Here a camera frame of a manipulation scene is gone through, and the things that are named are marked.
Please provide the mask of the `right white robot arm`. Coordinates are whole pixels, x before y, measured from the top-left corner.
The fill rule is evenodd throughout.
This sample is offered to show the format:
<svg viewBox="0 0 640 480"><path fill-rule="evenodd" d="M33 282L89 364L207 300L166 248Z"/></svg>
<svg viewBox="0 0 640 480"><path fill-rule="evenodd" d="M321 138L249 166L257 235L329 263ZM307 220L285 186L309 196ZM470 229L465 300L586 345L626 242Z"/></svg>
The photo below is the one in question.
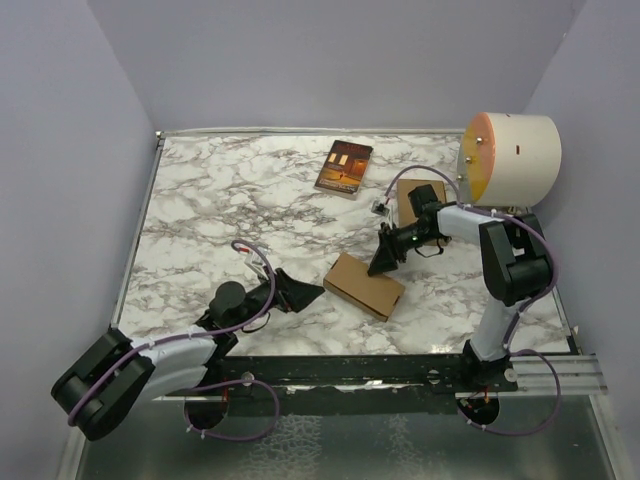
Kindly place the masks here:
<svg viewBox="0 0 640 480"><path fill-rule="evenodd" d="M382 223L367 274L396 270L411 250L458 237L480 248L484 284L490 294L480 324L463 347L459 378L481 391L503 372L524 310L557 281L557 268L535 215L513 217L469 205L442 203L432 186L408 194L416 220L404 227Z"/></svg>

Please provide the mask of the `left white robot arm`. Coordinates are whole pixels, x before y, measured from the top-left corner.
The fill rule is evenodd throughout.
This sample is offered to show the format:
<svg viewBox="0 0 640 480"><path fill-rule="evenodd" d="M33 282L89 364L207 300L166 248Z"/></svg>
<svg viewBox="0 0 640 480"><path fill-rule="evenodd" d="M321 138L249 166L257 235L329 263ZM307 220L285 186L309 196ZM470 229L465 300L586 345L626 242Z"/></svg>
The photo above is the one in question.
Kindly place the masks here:
<svg viewBox="0 0 640 480"><path fill-rule="evenodd" d="M200 319L172 336L132 339L108 329L56 380L51 396L88 440L102 439L137 404L180 390L214 392L216 363L238 343L238 330L273 309L299 313L323 293L281 268L249 291L224 282Z"/></svg>

